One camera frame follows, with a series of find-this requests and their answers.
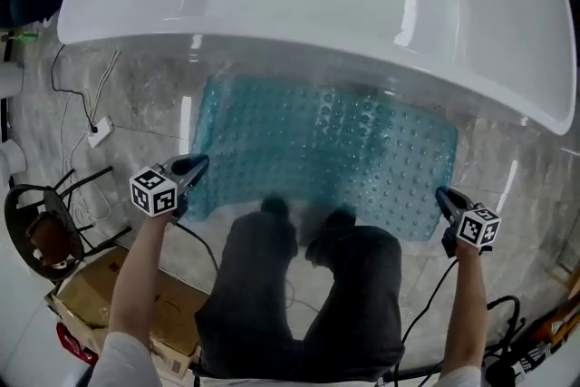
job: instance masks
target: wall outlet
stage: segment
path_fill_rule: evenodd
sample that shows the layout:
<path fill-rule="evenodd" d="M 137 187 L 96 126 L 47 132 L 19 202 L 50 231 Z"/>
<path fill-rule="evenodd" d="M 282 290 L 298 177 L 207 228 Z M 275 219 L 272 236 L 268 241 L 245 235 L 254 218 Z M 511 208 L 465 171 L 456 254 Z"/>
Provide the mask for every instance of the wall outlet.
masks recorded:
<path fill-rule="evenodd" d="M 101 120 L 97 123 L 97 131 L 96 132 L 89 132 L 89 143 L 91 147 L 95 148 L 101 142 L 103 142 L 109 134 L 112 133 L 112 123 L 111 120 L 103 116 Z"/>

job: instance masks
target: person's hand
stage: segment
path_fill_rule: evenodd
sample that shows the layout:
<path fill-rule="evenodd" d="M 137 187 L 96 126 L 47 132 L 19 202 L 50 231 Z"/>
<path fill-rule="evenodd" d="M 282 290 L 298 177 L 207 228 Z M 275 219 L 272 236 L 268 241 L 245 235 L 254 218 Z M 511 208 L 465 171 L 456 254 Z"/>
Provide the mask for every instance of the person's hand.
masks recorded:
<path fill-rule="evenodd" d="M 457 247 L 455 249 L 455 256 L 459 261 L 478 258 L 479 249 L 458 238 Z"/>

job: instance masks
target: white bathtub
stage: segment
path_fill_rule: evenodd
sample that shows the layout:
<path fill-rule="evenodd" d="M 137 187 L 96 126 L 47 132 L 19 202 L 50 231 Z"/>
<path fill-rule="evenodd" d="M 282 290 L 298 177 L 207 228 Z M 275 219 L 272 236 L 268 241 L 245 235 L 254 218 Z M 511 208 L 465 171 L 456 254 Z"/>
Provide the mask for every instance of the white bathtub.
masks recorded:
<path fill-rule="evenodd" d="M 574 115 L 567 0 L 64 0 L 58 32 L 214 71 L 364 82 L 558 134 Z"/>

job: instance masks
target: wire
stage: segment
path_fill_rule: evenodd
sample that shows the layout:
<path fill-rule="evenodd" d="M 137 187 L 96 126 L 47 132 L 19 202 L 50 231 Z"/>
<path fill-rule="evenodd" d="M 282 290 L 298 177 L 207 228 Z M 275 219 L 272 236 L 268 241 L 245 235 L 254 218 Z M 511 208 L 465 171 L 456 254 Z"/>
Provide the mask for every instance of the wire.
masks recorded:
<path fill-rule="evenodd" d="M 85 130 L 82 132 L 82 134 L 80 135 L 79 139 L 76 141 L 76 143 L 74 144 L 74 146 L 72 147 L 71 153 L 68 156 L 68 158 L 64 157 L 64 142 L 63 142 L 63 124 L 64 124 L 64 118 L 66 116 L 66 111 L 68 108 L 68 104 L 69 101 L 71 99 L 71 97 L 74 94 L 80 94 L 83 96 L 83 105 L 85 104 L 85 99 L 84 99 L 84 92 L 86 92 L 86 99 L 89 103 L 89 110 L 88 110 L 88 114 L 89 114 L 89 121 L 91 121 L 92 119 L 94 119 L 96 112 L 97 112 L 97 107 L 99 105 L 99 100 L 101 98 L 101 94 L 102 94 L 102 88 L 104 86 L 104 84 L 107 82 L 107 80 L 109 79 L 109 77 L 111 76 L 111 72 L 112 69 L 114 68 L 115 62 L 117 60 L 117 58 L 121 55 L 120 52 L 115 51 L 111 57 L 111 60 L 109 62 L 109 64 L 107 65 L 107 68 L 105 70 L 105 72 L 103 73 L 101 79 L 99 80 L 99 84 L 97 85 L 97 94 L 96 94 L 96 98 L 95 98 L 95 102 L 94 104 L 92 104 L 91 102 L 91 94 L 89 93 L 88 89 L 86 88 L 81 88 L 75 91 L 65 91 L 68 92 L 69 95 L 67 96 L 67 99 L 64 103 L 64 110 L 63 110 L 63 117 L 61 118 L 61 126 L 60 126 L 60 142 L 61 142 L 61 170 L 62 170 L 62 174 L 64 176 L 65 172 L 68 172 L 69 170 L 72 169 L 73 167 L 73 154 L 74 152 L 77 150 L 77 148 L 80 146 L 81 142 L 83 141 L 84 136 L 87 134 L 87 131 L 89 129 L 89 127 L 85 128 Z M 63 183 L 63 186 L 66 186 L 66 183 L 72 184 L 73 183 L 73 177 L 70 177 L 69 179 L 67 179 L 67 181 L 65 183 Z M 104 217 L 98 218 L 95 217 L 89 207 L 88 207 L 88 202 L 86 201 L 86 198 L 82 195 L 82 191 L 81 189 L 83 189 L 83 187 L 81 189 L 79 189 L 78 193 L 79 193 L 79 201 L 71 201 L 71 198 L 73 196 L 73 194 L 71 193 L 71 198 L 69 198 L 69 204 L 73 205 L 73 210 L 72 210 L 72 216 L 75 219 L 75 222 L 82 224 L 82 223 L 86 223 L 86 222 L 91 222 L 93 224 L 102 222 L 102 221 L 106 221 L 107 219 L 109 219 L 112 215 L 112 209 L 111 209 L 111 204 L 107 201 L 105 195 L 103 194 L 101 188 L 96 184 L 93 183 L 92 184 L 93 187 L 97 190 L 97 192 L 99 193 L 99 195 L 101 196 L 102 202 L 104 203 L 104 205 L 107 208 L 107 213 L 105 214 Z"/>
<path fill-rule="evenodd" d="M 509 320 L 506 335 L 500 342 L 500 346 L 502 348 L 501 356 L 505 356 L 506 354 L 508 354 L 509 344 L 511 343 L 512 339 L 514 338 L 514 335 L 516 334 L 516 324 L 517 320 L 519 319 L 519 309 L 520 309 L 519 299 L 513 295 L 506 295 L 502 296 L 501 298 L 498 298 L 498 300 L 494 300 L 493 302 L 489 303 L 488 311 L 492 310 L 493 308 L 504 302 L 514 302 L 514 313 L 512 314 L 511 319 Z"/>
<path fill-rule="evenodd" d="M 216 269 L 216 273 L 217 273 L 219 271 L 218 262 L 216 261 L 216 257 L 214 256 L 214 252 L 211 251 L 211 247 L 208 245 L 208 242 L 206 242 L 204 239 L 202 239 L 200 236 L 198 236 L 191 229 L 189 229 L 188 227 L 183 226 L 180 223 L 175 223 L 175 226 L 179 227 L 180 229 L 183 229 L 185 232 L 187 232 L 188 234 L 190 234 L 191 236 L 193 236 L 194 238 L 196 238 L 199 242 L 201 242 L 201 244 L 208 251 L 209 257 L 211 258 L 211 262 L 213 263 L 214 268 Z"/>
<path fill-rule="evenodd" d="M 56 61 L 58 60 L 58 57 L 61 55 L 61 52 L 63 51 L 63 49 L 64 49 L 65 46 L 66 46 L 65 44 L 63 44 L 61 46 L 61 48 L 59 49 L 58 53 L 54 57 L 53 64 L 51 65 L 51 86 L 53 87 L 53 91 L 55 91 L 55 92 L 68 92 L 68 93 L 71 93 L 71 94 L 75 94 L 75 95 L 80 95 L 81 96 L 81 98 L 82 98 L 82 107 L 84 108 L 84 114 L 87 117 L 87 120 L 89 122 L 89 126 L 91 127 L 91 131 L 92 132 L 96 132 L 97 131 L 97 128 L 95 128 L 95 126 L 92 124 L 91 117 L 89 116 L 89 111 L 87 110 L 87 102 L 84 99 L 84 94 L 82 92 L 73 91 L 71 89 L 56 89 L 56 87 L 54 86 L 54 66 L 56 65 Z"/>
<path fill-rule="evenodd" d="M 423 387 L 423 385 L 425 385 L 427 383 L 427 381 L 431 378 L 431 376 L 437 372 L 437 370 L 441 367 L 441 365 L 443 364 L 443 361 L 438 362 L 437 366 L 435 366 L 431 372 L 429 374 L 427 374 L 427 377 L 425 379 L 423 379 L 423 382 L 421 382 L 417 387 Z"/>
<path fill-rule="evenodd" d="M 286 305 L 286 310 L 290 308 L 294 303 L 298 303 L 304 305 L 306 308 L 310 308 L 315 313 L 320 313 L 320 310 L 315 306 L 310 305 L 308 302 L 305 302 L 304 300 L 296 298 L 296 287 L 294 287 L 294 284 L 292 284 L 288 279 L 286 279 L 286 283 L 290 286 L 290 289 L 292 290 L 292 296 L 286 298 L 286 300 L 290 302 L 288 305 Z"/>
<path fill-rule="evenodd" d="M 445 279 L 447 278 L 447 276 L 451 272 L 451 269 L 453 269 L 453 267 L 457 263 L 458 263 L 458 260 L 456 259 L 453 263 L 451 263 L 449 265 L 449 267 L 447 268 L 447 271 L 445 271 L 445 273 L 443 274 L 443 277 L 437 283 L 437 286 L 435 287 L 435 290 L 431 294 L 431 297 L 429 299 L 429 302 L 427 302 L 427 305 L 425 306 L 425 308 L 423 308 L 423 311 L 421 311 L 419 313 L 419 315 L 415 319 L 413 319 L 413 322 L 411 323 L 411 325 L 409 326 L 409 328 L 405 332 L 405 335 L 402 338 L 402 343 L 405 343 L 405 341 L 407 340 L 407 337 L 409 337 L 409 333 L 411 332 L 411 329 L 413 328 L 413 326 L 429 311 L 429 309 L 431 307 L 431 303 L 435 299 L 435 295 L 437 294 L 437 292 L 439 292 L 439 289 L 441 288 L 441 286 L 443 285 L 443 282 L 445 281 Z M 395 365 L 395 371 L 394 371 L 394 374 L 393 374 L 394 382 L 395 382 L 395 387 L 398 387 L 399 386 L 399 366 L 400 365 L 401 365 L 401 362 L 399 362 L 399 363 L 397 363 Z"/>

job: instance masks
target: white sleeve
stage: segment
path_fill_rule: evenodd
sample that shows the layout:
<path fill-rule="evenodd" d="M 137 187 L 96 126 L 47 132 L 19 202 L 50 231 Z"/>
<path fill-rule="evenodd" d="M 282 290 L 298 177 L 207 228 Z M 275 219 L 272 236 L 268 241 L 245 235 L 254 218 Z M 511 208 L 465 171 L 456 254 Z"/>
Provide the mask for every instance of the white sleeve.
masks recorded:
<path fill-rule="evenodd" d="M 107 335 L 89 387 L 161 387 L 147 348 L 124 333 Z"/>
<path fill-rule="evenodd" d="M 479 387 L 481 370 L 475 366 L 465 366 L 440 377 L 433 387 Z"/>

